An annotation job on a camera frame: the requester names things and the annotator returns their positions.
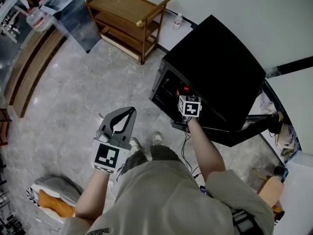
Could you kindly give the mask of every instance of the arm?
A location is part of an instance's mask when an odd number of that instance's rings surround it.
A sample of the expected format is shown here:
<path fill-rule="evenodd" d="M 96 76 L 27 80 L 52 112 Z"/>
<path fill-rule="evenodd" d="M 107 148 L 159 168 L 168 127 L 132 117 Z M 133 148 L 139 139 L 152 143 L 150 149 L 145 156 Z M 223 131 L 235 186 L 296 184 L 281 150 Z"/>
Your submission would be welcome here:
<path fill-rule="evenodd" d="M 93 224 L 102 215 L 109 176 L 108 173 L 95 170 L 77 202 L 75 208 L 76 217 Z"/>
<path fill-rule="evenodd" d="M 196 118 L 188 122 L 192 144 L 195 149 L 199 169 L 206 181 L 213 171 L 225 171 L 223 158 L 212 141 L 206 136 Z"/>

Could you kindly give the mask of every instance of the wooden cart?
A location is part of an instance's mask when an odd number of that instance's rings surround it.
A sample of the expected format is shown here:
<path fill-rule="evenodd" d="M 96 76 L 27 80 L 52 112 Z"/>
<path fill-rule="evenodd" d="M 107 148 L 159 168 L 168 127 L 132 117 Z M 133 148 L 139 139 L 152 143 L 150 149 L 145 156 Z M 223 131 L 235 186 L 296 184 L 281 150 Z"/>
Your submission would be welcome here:
<path fill-rule="evenodd" d="M 144 64 L 146 56 L 157 47 L 169 1 L 157 5 L 147 0 L 89 0 L 86 6 L 100 37 Z"/>

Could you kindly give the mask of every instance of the person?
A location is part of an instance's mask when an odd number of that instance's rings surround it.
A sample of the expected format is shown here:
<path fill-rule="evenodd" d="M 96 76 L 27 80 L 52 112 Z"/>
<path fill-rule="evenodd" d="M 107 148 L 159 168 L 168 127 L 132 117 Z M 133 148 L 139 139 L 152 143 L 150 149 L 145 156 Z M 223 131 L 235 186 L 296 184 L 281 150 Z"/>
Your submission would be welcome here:
<path fill-rule="evenodd" d="M 226 170 L 196 118 L 188 121 L 188 128 L 207 194 L 176 153 L 162 145 L 160 133 L 153 136 L 151 161 L 131 138 L 133 155 L 121 170 L 115 204 L 103 214 L 109 174 L 96 170 L 61 234 L 272 234 L 271 208 L 234 171 Z M 240 225 L 238 217 L 245 217 Z"/>

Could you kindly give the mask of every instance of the white table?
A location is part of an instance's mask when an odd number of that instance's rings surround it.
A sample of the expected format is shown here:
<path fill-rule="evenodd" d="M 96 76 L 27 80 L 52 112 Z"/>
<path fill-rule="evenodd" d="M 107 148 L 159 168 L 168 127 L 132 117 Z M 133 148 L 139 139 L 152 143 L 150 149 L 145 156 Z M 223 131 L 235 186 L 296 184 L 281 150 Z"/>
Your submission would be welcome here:
<path fill-rule="evenodd" d="M 1 30 L 14 42 L 17 43 L 17 39 L 12 36 L 12 34 L 9 32 L 10 25 L 13 24 L 14 19 L 18 16 L 19 13 L 23 13 L 25 15 L 28 15 L 28 13 L 24 10 L 22 10 L 20 7 L 16 5 L 17 2 L 21 2 L 26 8 L 29 8 L 28 2 L 26 0 L 6 0 L 4 4 L 0 8 L 0 22 L 2 22 Z M 10 12 L 10 10 L 14 8 L 16 10 L 13 17 L 10 19 L 9 23 L 6 24 L 3 22 L 6 15 Z"/>

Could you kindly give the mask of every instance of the black cabinet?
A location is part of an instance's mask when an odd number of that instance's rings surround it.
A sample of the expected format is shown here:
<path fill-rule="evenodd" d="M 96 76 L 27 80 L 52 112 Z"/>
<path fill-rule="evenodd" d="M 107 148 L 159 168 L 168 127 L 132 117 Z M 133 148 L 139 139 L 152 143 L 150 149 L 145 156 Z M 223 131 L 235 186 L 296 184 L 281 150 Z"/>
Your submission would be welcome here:
<path fill-rule="evenodd" d="M 161 61 L 150 100 L 185 130 L 180 95 L 201 97 L 199 123 L 212 141 L 238 144 L 272 126 L 278 116 L 248 116 L 265 72 L 241 41 L 209 16 Z"/>

